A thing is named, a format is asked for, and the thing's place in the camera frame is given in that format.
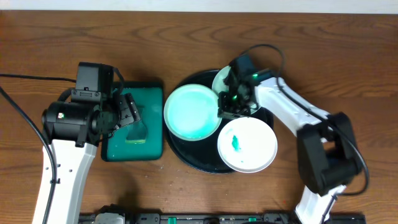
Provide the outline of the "white plate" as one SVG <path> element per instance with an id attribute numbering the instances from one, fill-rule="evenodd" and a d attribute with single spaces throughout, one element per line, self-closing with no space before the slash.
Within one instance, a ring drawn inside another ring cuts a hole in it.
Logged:
<path id="1" fill-rule="evenodd" d="M 220 131 L 217 149 L 232 170 L 255 173 L 275 159 L 277 138 L 272 128 L 257 118 L 243 117 L 228 122 Z"/>

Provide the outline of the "green scrubbing sponge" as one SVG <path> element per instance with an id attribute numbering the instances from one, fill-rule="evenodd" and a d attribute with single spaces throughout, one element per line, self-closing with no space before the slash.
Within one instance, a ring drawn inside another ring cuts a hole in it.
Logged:
<path id="1" fill-rule="evenodd" d="M 144 116 L 142 115 L 144 108 L 138 106 L 137 109 L 141 119 L 130 125 L 126 136 L 127 144 L 144 144 L 147 139 L 147 128 L 144 124 Z"/>

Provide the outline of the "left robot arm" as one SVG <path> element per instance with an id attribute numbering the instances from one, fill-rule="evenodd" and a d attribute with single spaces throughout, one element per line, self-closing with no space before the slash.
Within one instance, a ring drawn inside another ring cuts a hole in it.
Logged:
<path id="1" fill-rule="evenodd" d="M 86 178 L 99 145 L 106 161 L 131 158 L 127 131 L 140 120 L 132 88 L 112 93 L 111 111 L 100 108 L 100 92 L 90 92 L 95 99 L 92 102 L 73 99 L 78 93 L 74 88 L 65 90 L 44 111 L 45 157 L 34 223 L 77 223 Z"/>

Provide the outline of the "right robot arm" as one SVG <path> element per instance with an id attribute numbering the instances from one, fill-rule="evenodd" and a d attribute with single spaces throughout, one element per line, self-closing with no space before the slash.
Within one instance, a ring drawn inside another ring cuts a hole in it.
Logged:
<path id="1" fill-rule="evenodd" d="M 294 92 L 272 70 L 225 67 L 215 76 L 218 115 L 228 120 L 217 148 L 232 169 L 254 173 L 275 158 L 277 139 L 271 127 L 253 113 L 261 108 L 276 116 L 296 137 L 298 172 L 305 186 L 290 223 L 324 223 L 338 197 L 368 167 L 358 151 L 351 121 L 330 114 Z"/>

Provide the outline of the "mint green plate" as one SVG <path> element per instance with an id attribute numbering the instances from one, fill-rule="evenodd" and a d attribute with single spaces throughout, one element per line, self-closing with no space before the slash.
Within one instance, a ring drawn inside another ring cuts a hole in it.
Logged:
<path id="1" fill-rule="evenodd" d="M 228 72 L 231 70 L 229 65 L 222 68 L 215 76 L 213 83 L 211 85 L 211 89 L 218 95 L 218 93 L 222 90 L 227 90 L 226 85 L 223 83 L 222 79 L 224 79 Z"/>
<path id="2" fill-rule="evenodd" d="M 203 140 L 211 136 L 221 124 L 218 95 L 204 85 L 182 85 L 167 98 L 164 121 L 168 130 L 179 139 Z"/>

